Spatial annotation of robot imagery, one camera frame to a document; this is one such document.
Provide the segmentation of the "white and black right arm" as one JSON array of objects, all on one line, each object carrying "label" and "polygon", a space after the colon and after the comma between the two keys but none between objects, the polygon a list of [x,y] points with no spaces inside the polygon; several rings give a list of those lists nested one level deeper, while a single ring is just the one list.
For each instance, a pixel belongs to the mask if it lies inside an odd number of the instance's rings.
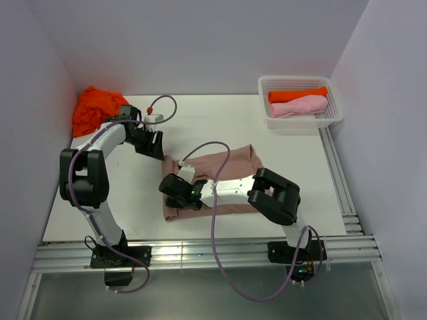
[{"label": "white and black right arm", "polygon": [[166,175],[159,185],[165,206],[189,213],[229,215],[261,213],[284,230],[290,255],[297,260],[312,251],[310,232],[298,207],[300,187],[273,171],[260,168],[253,175],[237,179],[195,180],[191,165],[179,165],[178,172]]}]

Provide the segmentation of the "dusty pink t-shirt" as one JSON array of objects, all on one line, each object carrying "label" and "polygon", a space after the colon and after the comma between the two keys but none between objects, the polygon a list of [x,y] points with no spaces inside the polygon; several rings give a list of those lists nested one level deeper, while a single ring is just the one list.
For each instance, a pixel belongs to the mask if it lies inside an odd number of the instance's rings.
[{"label": "dusty pink t-shirt", "polygon": [[[213,179],[218,172],[220,165],[224,162],[227,153],[212,153],[200,157],[189,158],[185,163],[193,166],[195,175],[193,181],[200,179]],[[166,156],[161,164],[162,176],[165,177],[170,173],[178,173],[178,160],[173,160],[170,156]],[[232,180],[254,175],[263,164],[261,159],[256,155],[254,148],[251,145],[246,145],[238,149],[230,151],[230,158],[226,166],[222,169],[219,180]],[[232,215],[255,213],[256,210],[248,203],[245,204],[219,204],[217,206],[217,215]],[[196,217],[210,216],[213,213],[212,208],[200,209],[194,211],[191,209],[174,209],[163,206],[163,218],[170,222],[179,219],[190,219]]]}]

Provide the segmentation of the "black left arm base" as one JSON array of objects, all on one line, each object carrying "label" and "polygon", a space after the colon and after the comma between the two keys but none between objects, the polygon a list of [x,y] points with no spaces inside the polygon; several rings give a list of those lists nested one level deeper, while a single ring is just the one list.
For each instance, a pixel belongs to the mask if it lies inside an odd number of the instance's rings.
[{"label": "black left arm base", "polygon": [[129,246],[125,237],[122,237],[118,245],[112,246],[121,255],[96,243],[89,235],[85,237],[84,244],[91,251],[89,267],[103,269],[104,283],[110,287],[127,287],[131,283],[135,268],[141,267],[136,259],[146,267],[149,267],[151,261],[150,246]]}]

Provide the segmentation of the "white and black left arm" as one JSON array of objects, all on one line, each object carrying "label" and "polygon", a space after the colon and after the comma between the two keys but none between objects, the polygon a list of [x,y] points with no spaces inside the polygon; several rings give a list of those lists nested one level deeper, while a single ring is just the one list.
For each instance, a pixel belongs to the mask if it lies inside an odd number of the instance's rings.
[{"label": "white and black left arm", "polygon": [[142,115],[137,107],[124,105],[118,115],[103,121],[90,140],[60,153],[60,196],[78,208],[91,226],[95,234],[93,254],[115,266],[129,261],[130,250],[124,230],[115,222],[107,203],[105,160],[123,143],[132,145],[136,153],[163,160],[163,133],[155,128],[163,120],[163,115],[155,114],[151,107]]}]

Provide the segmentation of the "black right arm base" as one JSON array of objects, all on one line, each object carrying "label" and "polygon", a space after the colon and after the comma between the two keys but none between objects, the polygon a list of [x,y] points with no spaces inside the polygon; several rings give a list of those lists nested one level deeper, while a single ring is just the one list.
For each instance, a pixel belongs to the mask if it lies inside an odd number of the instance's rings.
[{"label": "black right arm base", "polygon": [[295,266],[290,272],[295,250],[286,241],[270,241],[268,242],[268,259],[270,263],[285,265],[286,272],[291,274],[291,281],[302,285],[316,274],[316,263],[320,260],[326,263],[328,254],[322,240],[315,240],[314,243],[310,241],[306,248],[299,249]]}]

